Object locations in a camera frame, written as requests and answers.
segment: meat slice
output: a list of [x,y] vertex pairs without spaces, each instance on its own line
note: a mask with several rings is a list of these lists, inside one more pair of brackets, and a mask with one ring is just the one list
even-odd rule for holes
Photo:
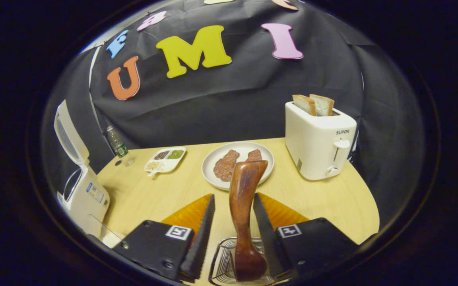
[[255,149],[254,151],[251,151],[248,153],[247,162],[253,162],[253,161],[262,161],[262,157],[260,155],[259,149]]
[[229,182],[233,176],[234,166],[236,166],[236,159],[238,159],[238,157],[240,157],[238,152],[229,150],[229,152],[215,164],[213,168],[215,176],[224,182]]

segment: tabletop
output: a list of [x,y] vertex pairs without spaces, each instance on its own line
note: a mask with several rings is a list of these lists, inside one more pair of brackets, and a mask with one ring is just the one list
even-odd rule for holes
[[[296,169],[285,138],[249,140],[268,148],[275,159],[270,176],[258,185],[257,192],[272,197],[309,219],[325,217],[349,239],[360,244],[378,232],[379,214],[376,202],[358,172],[347,162],[340,174],[321,181],[304,179]],[[220,241],[236,236],[229,212],[229,193],[210,185],[202,176],[204,158],[227,143],[182,145],[186,153],[176,169],[148,177],[147,161],[166,148],[129,150],[134,158],[130,166],[115,165],[115,157],[98,174],[98,181],[109,193],[111,204],[104,224],[111,231],[132,232],[146,219],[161,221],[192,201],[215,194],[215,215],[201,278],[196,285],[209,285],[208,275],[215,249]],[[256,216],[250,217],[253,237],[260,237]]]

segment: plate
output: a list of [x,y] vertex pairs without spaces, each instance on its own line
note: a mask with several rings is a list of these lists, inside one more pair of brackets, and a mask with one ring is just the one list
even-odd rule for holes
[[236,163],[246,161],[249,152],[255,149],[259,149],[261,152],[262,159],[268,161],[268,166],[264,174],[262,175],[262,178],[260,179],[259,183],[261,184],[270,176],[271,170],[273,170],[273,166],[275,164],[275,159],[273,158],[273,154],[271,154],[268,148],[254,142],[234,142],[213,150],[210,154],[206,156],[206,158],[204,158],[204,161],[202,162],[201,166],[201,172],[206,181],[208,181],[208,183],[219,189],[229,191],[229,186],[231,186],[231,182],[224,182],[220,178],[217,178],[215,176],[215,173],[213,172],[213,168],[215,167],[217,161],[222,159],[222,157],[225,154],[227,154],[227,152],[229,152],[229,150],[231,149],[235,150],[240,154],[240,157],[236,159]]
[[[183,151],[181,156],[177,159],[167,159],[169,156],[171,156],[172,152],[178,150],[178,151]],[[155,159],[155,157],[160,154],[161,152],[167,152],[165,154],[165,157],[163,159]],[[158,152],[153,154],[151,156],[151,159],[147,161],[147,163],[144,165],[144,170],[146,172],[151,172],[154,170],[154,168],[149,168],[152,164],[158,165],[162,163],[162,166],[160,167],[160,170],[157,171],[157,173],[168,173],[172,172],[178,163],[183,159],[183,156],[185,156],[185,153],[187,152],[187,149],[185,147],[172,147],[172,148],[165,148],[165,149],[160,149]]]

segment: white toaster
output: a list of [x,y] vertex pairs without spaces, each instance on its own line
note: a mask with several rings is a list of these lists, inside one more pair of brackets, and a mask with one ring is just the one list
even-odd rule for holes
[[312,116],[285,104],[285,145],[300,174],[321,180],[342,172],[356,131],[356,121],[333,109],[332,116]]

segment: water bottle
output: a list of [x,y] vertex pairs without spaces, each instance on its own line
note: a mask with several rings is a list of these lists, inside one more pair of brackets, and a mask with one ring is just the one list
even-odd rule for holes
[[120,136],[116,134],[112,126],[107,127],[107,137],[116,155],[120,158],[124,158],[123,160],[126,161],[126,165],[132,165],[133,159],[130,159],[127,147],[121,141]]

